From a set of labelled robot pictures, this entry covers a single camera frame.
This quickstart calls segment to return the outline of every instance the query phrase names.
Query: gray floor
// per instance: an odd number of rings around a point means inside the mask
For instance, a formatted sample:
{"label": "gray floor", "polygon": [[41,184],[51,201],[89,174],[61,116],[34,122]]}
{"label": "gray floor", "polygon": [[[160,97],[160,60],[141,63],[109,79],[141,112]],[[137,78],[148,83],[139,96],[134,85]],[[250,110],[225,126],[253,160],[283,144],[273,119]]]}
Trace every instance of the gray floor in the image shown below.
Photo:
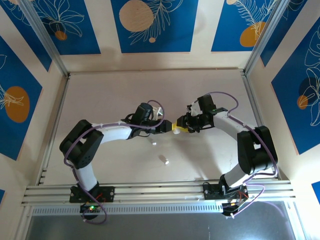
{"label": "gray floor", "polygon": [[221,213],[109,215],[91,225],[80,216],[32,217],[27,240],[291,240],[283,202],[255,202],[235,219]]}

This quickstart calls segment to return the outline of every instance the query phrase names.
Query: orange circle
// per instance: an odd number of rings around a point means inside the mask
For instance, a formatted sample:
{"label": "orange circle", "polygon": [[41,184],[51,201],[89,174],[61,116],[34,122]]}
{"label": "orange circle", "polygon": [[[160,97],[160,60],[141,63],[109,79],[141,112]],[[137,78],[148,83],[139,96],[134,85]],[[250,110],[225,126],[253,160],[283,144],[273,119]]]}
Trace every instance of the orange circle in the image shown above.
{"label": "orange circle", "polygon": [[305,95],[301,95],[296,103],[301,110],[304,110],[308,107],[308,98]]}
{"label": "orange circle", "polygon": [[16,123],[23,123],[30,110],[28,93],[20,86],[12,86],[5,92],[4,97],[8,100],[8,103],[5,104],[8,117]]}
{"label": "orange circle", "polygon": [[240,44],[246,48],[254,47],[265,25],[264,21],[260,21],[247,27],[241,34]]}
{"label": "orange circle", "polygon": [[67,40],[67,34],[65,34],[63,31],[56,31],[54,33],[55,37],[59,39],[60,41]]}

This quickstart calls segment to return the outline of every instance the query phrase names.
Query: beige circle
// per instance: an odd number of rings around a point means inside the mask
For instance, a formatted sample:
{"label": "beige circle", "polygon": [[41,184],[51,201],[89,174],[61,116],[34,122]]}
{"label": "beige circle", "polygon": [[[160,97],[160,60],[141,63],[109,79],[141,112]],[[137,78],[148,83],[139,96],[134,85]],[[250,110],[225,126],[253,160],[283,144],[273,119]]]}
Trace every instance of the beige circle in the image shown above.
{"label": "beige circle", "polygon": [[237,0],[226,0],[226,3],[229,5],[235,4]]}
{"label": "beige circle", "polygon": [[15,4],[15,5],[18,5],[18,2],[17,2],[17,0],[8,0],[10,3],[13,3],[13,4]]}
{"label": "beige circle", "polygon": [[120,22],[130,32],[141,32],[154,22],[154,14],[150,7],[141,0],[130,0],[119,12]]}

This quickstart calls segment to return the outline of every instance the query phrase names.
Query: metal frame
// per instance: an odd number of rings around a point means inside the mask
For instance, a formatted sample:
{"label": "metal frame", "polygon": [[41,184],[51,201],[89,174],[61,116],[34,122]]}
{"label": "metal frame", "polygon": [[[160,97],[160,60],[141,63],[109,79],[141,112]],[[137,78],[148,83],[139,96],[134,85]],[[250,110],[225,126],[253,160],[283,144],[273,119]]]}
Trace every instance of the metal frame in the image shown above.
{"label": "metal frame", "polygon": [[255,92],[254,92],[252,85],[251,85],[251,80],[250,80],[249,76],[245,74],[245,72],[243,70],[241,71],[241,76],[242,76],[242,80],[243,80],[243,84],[244,84],[246,93],[249,98],[249,102],[251,104],[251,108],[253,111],[253,115],[254,115],[256,124],[258,127],[260,127],[260,126],[264,125],[264,121],[263,121],[263,118],[261,115],[259,105],[257,103],[257,97],[256,97]]}
{"label": "metal frame", "polygon": [[278,22],[280,21],[282,15],[284,14],[290,0],[277,0],[276,6],[274,8],[274,11],[272,11],[265,27],[263,28],[263,31],[258,38],[253,51],[249,57],[248,62],[246,63],[243,71],[246,76],[250,74],[252,71],[255,63],[260,58],[260,55],[265,48],[267,42],[269,41],[272,33],[274,32]]}
{"label": "metal frame", "polygon": [[49,36],[49,33],[47,32],[45,26],[43,25],[35,8],[33,7],[33,5],[29,0],[17,0],[17,3],[22,13],[24,14],[25,18],[28,20],[33,31],[35,32],[36,36],[39,38],[40,42],[42,43],[44,49],[49,54],[50,58],[55,62],[56,66],[58,67],[62,75],[67,78],[69,76],[67,68],[64,65],[54,42]]}
{"label": "metal frame", "polygon": [[50,133],[49,142],[48,142],[48,145],[45,148],[45,151],[44,151],[44,154],[43,154],[43,157],[42,157],[41,166],[40,166],[37,178],[36,178],[36,185],[43,184],[44,180],[45,180],[46,171],[47,171],[47,167],[48,167],[48,164],[49,164],[49,158],[50,158],[50,155],[51,155],[51,152],[52,152],[52,148],[53,148],[53,145],[54,145],[54,141],[55,141],[55,137],[56,137],[56,134],[57,134],[58,125],[59,125],[59,120],[60,120],[60,117],[61,117],[62,109],[63,109],[64,102],[65,102],[65,99],[66,99],[67,91],[68,91],[69,80],[70,80],[69,77],[65,80],[65,84],[64,84],[64,87],[63,87],[63,92],[62,92],[62,95],[61,95],[61,99],[59,101],[58,109],[57,109],[56,115],[54,117],[54,123],[53,123],[53,127],[52,127],[52,130],[51,130],[51,133]]}
{"label": "metal frame", "polygon": [[[145,182],[102,184],[114,186],[114,202],[105,203],[109,215],[121,214],[174,214],[174,213],[220,213],[222,203],[227,200],[205,200],[204,180],[177,182]],[[217,180],[208,180],[217,184]],[[294,236],[306,239],[295,206],[295,194],[289,180],[253,179],[252,183],[264,184],[265,192],[257,201],[284,201]],[[32,216],[77,216],[80,203],[69,203],[72,185],[40,185],[26,188],[22,206],[20,226],[15,239],[25,239]],[[261,189],[247,186],[249,201],[252,201]]]}
{"label": "metal frame", "polygon": [[[154,203],[227,203],[227,200],[206,200],[203,193],[204,180],[152,182],[152,183],[115,183],[101,184],[114,186],[114,202],[108,204],[154,204]],[[208,180],[210,184],[218,184],[217,180]],[[254,179],[252,183],[264,184],[265,192],[259,198],[261,201],[274,201],[284,197],[295,198],[289,180]],[[70,187],[72,185],[40,185],[28,186],[22,199],[22,206],[50,206],[69,203]],[[261,189],[256,186],[247,186],[248,194],[255,198]]]}

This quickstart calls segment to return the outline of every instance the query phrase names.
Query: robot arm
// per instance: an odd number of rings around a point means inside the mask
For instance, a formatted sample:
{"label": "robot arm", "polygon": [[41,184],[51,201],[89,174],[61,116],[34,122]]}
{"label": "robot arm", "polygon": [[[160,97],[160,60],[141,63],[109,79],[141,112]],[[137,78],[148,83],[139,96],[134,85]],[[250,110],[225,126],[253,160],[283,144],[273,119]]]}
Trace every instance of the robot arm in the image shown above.
{"label": "robot arm", "polygon": [[[113,126],[100,128],[99,130],[95,129],[85,135],[83,141],[79,141],[68,155],[68,160],[72,163],[75,176],[82,187],[88,192],[99,188],[99,183],[95,177],[91,162],[101,144],[115,140],[132,139],[139,136],[142,131],[147,134],[161,134],[171,131],[172,123],[165,119],[158,119],[159,115],[161,115],[161,109],[152,107],[148,103],[141,103],[135,113],[129,114],[125,119],[115,124],[111,124]],[[155,128],[146,129],[125,126],[137,125],[151,127],[159,124],[161,121],[162,123]],[[60,144],[59,148],[62,153],[66,155],[71,145],[81,134],[99,125],[100,124],[91,124],[86,120],[79,121]]]}
{"label": "robot arm", "polygon": [[[217,108],[211,95],[199,97],[196,102],[202,113],[198,114],[192,105],[188,105],[186,115],[177,120],[178,128],[189,133],[218,128],[237,141],[238,164],[220,177],[218,194],[227,196],[239,191],[245,180],[273,166],[271,158],[257,137],[245,125],[239,124],[241,121],[230,115],[228,110],[223,107]],[[265,126],[250,128],[254,129],[266,144],[277,163],[278,158],[269,129]]]}

